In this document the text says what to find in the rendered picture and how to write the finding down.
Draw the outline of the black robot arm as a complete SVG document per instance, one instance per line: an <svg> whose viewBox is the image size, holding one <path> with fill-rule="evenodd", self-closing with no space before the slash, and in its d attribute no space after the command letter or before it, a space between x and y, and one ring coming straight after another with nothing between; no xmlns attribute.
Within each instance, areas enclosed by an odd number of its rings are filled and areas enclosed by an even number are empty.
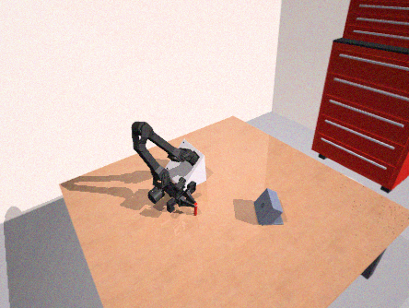
<svg viewBox="0 0 409 308"><path fill-rule="evenodd" d="M175 148L161 136L156 134L153 128L147 122L133 122L132 126L132 140L133 149L141 157L141 159L149 167L153 176L153 187L148 191L148 199L156 204L164 195L171 184L169 172L159 165L151 153L146 148L147 140L150 140L155 145L163 149L168 153L168 157L171 161L184 162L188 161L192 166L199 160L200 156L191 149L188 148ZM141 137L139 139L139 136ZM158 181L161 181L159 183ZM182 188L186 188L186 180L181 177L179 181L172 188L172 192L179 193Z"/></svg>

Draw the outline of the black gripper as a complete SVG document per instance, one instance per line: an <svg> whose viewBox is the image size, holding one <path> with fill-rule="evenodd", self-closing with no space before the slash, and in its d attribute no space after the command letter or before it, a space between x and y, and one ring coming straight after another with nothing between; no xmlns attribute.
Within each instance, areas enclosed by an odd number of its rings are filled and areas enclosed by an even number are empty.
<svg viewBox="0 0 409 308"><path fill-rule="evenodd" d="M175 184L171 184L167 190L167 194L169 194L169 197L173 197L167 202L167 211L171 213L175 209L175 204L178 204L179 207L194 207L194 203L196 202L191 194L196 190L196 182L189 182L185 191L182 188L179 193L175 194L171 191L174 186ZM186 197L186 199L184 197Z"/></svg>

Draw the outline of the dark grey square panel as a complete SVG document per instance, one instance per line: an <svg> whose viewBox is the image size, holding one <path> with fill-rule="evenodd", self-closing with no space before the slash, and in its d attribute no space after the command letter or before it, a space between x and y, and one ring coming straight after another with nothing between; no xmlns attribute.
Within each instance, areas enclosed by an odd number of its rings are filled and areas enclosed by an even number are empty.
<svg viewBox="0 0 409 308"><path fill-rule="evenodd" d="M284 212L276 191L266 188L253 204L258 224L284 225L281 217Z"/></svg>

